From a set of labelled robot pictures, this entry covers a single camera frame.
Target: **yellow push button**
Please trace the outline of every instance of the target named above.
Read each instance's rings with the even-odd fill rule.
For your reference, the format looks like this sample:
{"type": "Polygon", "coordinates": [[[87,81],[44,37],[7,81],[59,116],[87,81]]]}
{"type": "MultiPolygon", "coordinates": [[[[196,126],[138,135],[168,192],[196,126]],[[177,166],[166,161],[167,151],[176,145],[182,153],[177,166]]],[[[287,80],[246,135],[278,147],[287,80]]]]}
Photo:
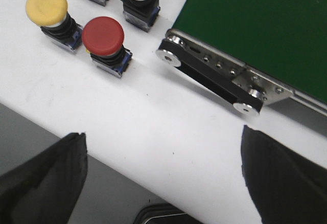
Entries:
{"type": "Polygon", "coordinates": [[[63,21],[67,14],[67,0],[27,0],[26,13],[38,26],[52,26],[63,21]]]}

